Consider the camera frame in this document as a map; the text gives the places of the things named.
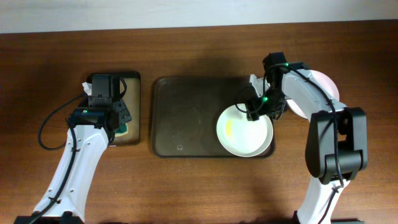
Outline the light green plate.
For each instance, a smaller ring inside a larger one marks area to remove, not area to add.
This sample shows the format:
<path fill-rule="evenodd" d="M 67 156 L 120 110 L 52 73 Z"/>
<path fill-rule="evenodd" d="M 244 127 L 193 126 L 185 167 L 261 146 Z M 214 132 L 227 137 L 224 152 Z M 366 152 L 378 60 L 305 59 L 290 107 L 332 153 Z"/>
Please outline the light green plate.
<path fill-rule="evenodd" d="M 221 145 L 238 157 L 255 157 L 266 152 L 274 137 L 274 128 L 268 116 L 249 121 L 241 112 L 245 104 L 226 108 L 216 123 L 216 135 Z"/>

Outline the pinkish white plate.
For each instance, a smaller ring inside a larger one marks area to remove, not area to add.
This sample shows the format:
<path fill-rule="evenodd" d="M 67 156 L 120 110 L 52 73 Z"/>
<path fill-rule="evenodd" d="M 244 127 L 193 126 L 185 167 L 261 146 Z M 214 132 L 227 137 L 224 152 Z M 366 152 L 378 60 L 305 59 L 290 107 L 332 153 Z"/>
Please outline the pinkish white plate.
<path fill-rule="evenodd" d="M 346 105 L 340 103 L 339 91 L 331 78 L 316 70 L 299 69 L 298 72 L 323 90 L 336 111 L 343 110 Z M 313 113 L 332 112 L 322 93 L 294 71 L 283 75 L 282 92 L 287 97 L 289 108 L 309 121 Z"/>

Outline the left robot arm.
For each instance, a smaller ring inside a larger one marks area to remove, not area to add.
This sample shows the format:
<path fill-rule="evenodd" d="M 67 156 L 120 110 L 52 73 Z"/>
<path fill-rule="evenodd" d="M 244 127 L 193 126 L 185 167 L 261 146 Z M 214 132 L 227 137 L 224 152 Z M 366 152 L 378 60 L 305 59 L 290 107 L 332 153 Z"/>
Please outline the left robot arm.
<path fill-rule="evenodd" d="M 15 223 L 84 223 L 85 205 L 96 166 L 116 130 L 132 120 L 123 99 L 106 103 L 89 96 L 67 118 L 62 158 L 32 215 Z"/>

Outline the green yellow sponge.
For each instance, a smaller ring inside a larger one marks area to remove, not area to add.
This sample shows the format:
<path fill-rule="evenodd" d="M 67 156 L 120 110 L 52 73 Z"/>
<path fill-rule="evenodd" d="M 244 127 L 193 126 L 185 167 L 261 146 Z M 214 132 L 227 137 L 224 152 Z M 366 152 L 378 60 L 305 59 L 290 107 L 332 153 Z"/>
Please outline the green yellow sponge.
<path fill-rule="evenodd" d="M 115 137 L 121 137 L 128 133 L 128 126 L 126 123 L 120 125 L 120 127 L 115 131 Z"/>

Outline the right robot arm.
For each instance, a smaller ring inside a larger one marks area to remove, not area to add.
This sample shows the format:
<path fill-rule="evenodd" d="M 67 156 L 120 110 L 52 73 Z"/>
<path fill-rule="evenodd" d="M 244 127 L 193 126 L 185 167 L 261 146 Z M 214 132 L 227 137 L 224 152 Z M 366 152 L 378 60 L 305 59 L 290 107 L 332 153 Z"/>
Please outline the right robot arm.
<path fill-rule="evenodd" d="M 292 223 L 331 223 L 340 195 L 368 164 L 365 112 L 339 102 L 309 69 L 273 67 L 263 78 L 251 75 L 249 86 L 256 97 L 245 104 L 248 120 L 281 113 L 287 99 L 309 120 L 305 162 L 311 178 Z"/>

